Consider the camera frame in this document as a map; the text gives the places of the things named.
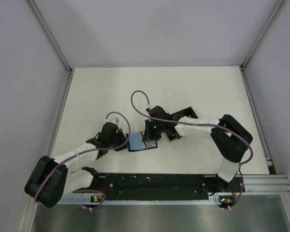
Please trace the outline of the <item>grey blue card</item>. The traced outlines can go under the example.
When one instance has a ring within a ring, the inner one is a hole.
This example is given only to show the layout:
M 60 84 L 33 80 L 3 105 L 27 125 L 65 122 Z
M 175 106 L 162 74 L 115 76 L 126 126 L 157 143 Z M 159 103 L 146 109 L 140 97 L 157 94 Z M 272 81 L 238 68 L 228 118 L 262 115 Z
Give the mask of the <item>grey blue card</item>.
M 141 132 L 134 132 L 130 135 L 129 145 L 131 151 L 144 150 L 145 144 L 142 142 L 143 136 Z

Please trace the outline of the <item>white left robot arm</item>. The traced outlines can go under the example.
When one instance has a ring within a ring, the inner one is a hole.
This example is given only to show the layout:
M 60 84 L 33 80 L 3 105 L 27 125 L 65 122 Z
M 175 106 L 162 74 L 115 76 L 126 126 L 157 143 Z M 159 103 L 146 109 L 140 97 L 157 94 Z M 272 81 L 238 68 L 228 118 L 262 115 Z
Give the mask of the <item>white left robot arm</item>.
M 63 195 L 86 188 L 96 191 L 100 180 L 89 164 L 108 151 L 125 148 L 126 137 L 113 119 L 106 122 L 101 132 L 80 147 L 55 158 L 41 157 L 24 187 L 24 192 L 47 208 L 55 206 Z

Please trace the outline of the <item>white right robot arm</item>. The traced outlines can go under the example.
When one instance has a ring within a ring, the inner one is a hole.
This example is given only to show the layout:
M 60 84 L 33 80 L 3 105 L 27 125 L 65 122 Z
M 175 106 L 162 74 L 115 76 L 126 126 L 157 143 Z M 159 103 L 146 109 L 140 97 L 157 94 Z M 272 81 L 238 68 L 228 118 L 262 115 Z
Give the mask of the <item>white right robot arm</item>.
M 228 191 L 234 184 L 240 162 L 253 141 L 252 135 L 231 115 L 217 120 L 203 120 L 189 116 L 169 114 L 161 106 L 147 108 L 142 141 L 157 141 L 165 133 L 169 140 L 194 136 L 211 140 L 223 156 L 217 174 L 216 186 Z

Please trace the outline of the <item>black plastic card tray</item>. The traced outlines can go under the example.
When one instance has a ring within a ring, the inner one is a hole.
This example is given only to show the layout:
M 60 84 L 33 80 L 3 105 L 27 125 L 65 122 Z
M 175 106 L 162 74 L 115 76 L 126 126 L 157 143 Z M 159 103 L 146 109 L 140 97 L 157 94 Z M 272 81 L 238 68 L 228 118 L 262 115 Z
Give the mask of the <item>black plastic card tray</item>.
M 172 116 L 172 120 L 175 120 L 175 121 L 178 121 L 180 118 L 184 116 L 187 116 L 189 118 L 199 118 L 191 106 L 188 108 L 182 109 L 180 111 L 177 111 L 171 114 L 171 116 Z M 174 130 L 174 133 L 172 135 L 167 135 L 167 137 L 170 142 L 181 138 L 181 136 L 178 135 L 176 130 Z

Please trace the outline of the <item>black leather card holder wallet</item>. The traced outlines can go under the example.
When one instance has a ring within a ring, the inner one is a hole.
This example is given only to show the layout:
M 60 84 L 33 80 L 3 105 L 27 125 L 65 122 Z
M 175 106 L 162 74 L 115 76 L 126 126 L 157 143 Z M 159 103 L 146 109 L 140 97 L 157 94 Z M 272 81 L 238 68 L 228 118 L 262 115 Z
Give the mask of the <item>black leather card holder wallet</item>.
M 133 132 L 130 134 L 128 142 L 129 152 L 145 151 L 158 148 L 157 141 L 143 142 L 144 132 Z

